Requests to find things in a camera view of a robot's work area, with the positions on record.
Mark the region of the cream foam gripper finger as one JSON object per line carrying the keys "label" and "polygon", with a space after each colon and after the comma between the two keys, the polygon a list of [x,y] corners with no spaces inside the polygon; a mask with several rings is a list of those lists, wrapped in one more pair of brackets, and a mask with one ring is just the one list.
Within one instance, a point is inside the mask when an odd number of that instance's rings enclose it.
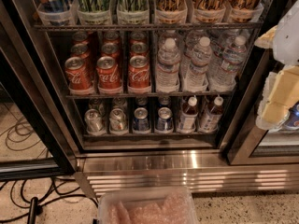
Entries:
{"label": "cream foam gripper finger", "polygon": [[261,49],[273,48],[273,41],[277,28],[277,26],[274,26],[271,29],[269,29],[266,33],[258,37],[255,40],[254,45]]}
{"label": "cream foam gripper finger", "polygon": [[263,86],[255,124],[262,130],[280,127],[299,101],[299,66],[287,66],[270,72]]}

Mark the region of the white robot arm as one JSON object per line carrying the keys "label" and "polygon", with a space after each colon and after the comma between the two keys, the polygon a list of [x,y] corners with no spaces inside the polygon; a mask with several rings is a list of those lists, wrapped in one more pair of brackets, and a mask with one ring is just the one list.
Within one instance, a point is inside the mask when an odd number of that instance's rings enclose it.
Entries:
{"label": "white robot arm", "polygon": [[254,45],[271,49],[274,59],[283,64],[279,72],[270,72],[264,83],[255,121],[260,129],[272,130],[286,120],[299,101],[299,0]]}

